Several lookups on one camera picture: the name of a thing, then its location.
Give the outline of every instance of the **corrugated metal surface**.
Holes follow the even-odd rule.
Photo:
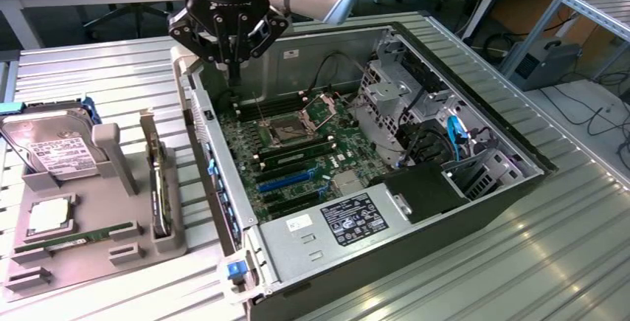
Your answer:
[[[621,320],[630,314],[630,200],[585,150],[563,138],[531,103],[514,95],[498,73],[451,40],[433,20],[414,13],[355,18],[348,24],[403,22],[487,99],[561,172],[518,201],[481,232],[323,307],[304,320]],[[318,27],[316,23],[296,30]],[[106,121],[123,127],[124,150],[140,150],[135,111],[168,112],[178,98],[168,66],[168,38],[25,52],[17,99],[87,91]],[[176,320],[244,317],[222,301],[216,259],[220,248],[203,199],[182,119],[159,124],[178,148],[187,239],[192,252],[158,266],[84,283],[48,295],[1,304],[5,317]],[[0,255],[12,240],[21,183],[20,162],[5,155],[0,192]]]

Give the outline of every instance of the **warning label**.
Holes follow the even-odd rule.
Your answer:
[[[82,138],[28,144],[41,165],[53,175],[75,173],[96,167],[95,159]]]
[[[320,209],[336,243],[347,246],[389,228],[367,193]]]

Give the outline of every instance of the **sticker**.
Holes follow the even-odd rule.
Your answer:
[[[88,239],[79,238],[75,241],[63,242],[60,244],[56,244],[53,246],[47,247],[47,251],[56,251],[59,249],[64,249],[67,247],[72,247],[72,246],[76,246],[76,245],[83,245],[83,244],[87,244],[87,243],[88,243]]]
[[[28,144],[28,148],[53,175],[96,168],[95,159],[82,138],[36,142]]]
[[[307,227],[312,224],[314,222],[311,221],[308,214],[300,215],[299,217],[287,220],[287,227],[288,231],[291,232],[300,230],[303,227]]]
[[[299,49],[287,50],[283,53],[283,57],[284,57],[284,59],[291,59],[291,58],[299,57]]]
[[[278,164],[283,164],[284,162],[290,162],[290,161],[298,160],[298,159],[300,159],[302,157],[304,157],[304,154],[303,154],[303,153],[299,153],[298,155],[294,155],[294,156],[288,156],[288,157],[286,157],[284,159],[278,160]]]
[[[389,228],[367,193],[328,205],[320,211],[336,243],[342,246],[354,244]]]

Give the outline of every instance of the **ram slot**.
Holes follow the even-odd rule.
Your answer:
[[[266,117],[272,117],[279,114],[299,111],[304,107],[304,103],[300,98],[291,98],[290,100],[259,103],[258,106],[255,103],[251,103],[238,108],[240,111],[238,120],[240,122],[259,120],[260,113]]]
[[[320,143],[327,142],[327,141],[328,141],[328,138],[322,137],[322,138],[310,140],[308,142],[300,142],[294,145],[283,146],[282,148],[278,148],[274,151],[266,151],[263,153],[258,153],[258,159],[263,161],[272,156],[279,156],[283,153],[296,151],[298,149],[310,148],[311,146],[319,145]]]
[[[275,170],[276,168],[282,168],[298,162],[304,162],[307,160],[315,159],[319,156],[335,153],[335,148],[332,147],[334,145],[334,142],[327,142],[316,147],[291,151],[282,156],[274,156],[260,163],[260,169],[263,172]]]

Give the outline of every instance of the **hard drive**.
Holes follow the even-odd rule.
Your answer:
[[[100,123],[87,97],[56,103],[0,104],[0,134],[24,160],[29,173],[49,172],[60,181],[98,174],[107,155],[92,144]]]

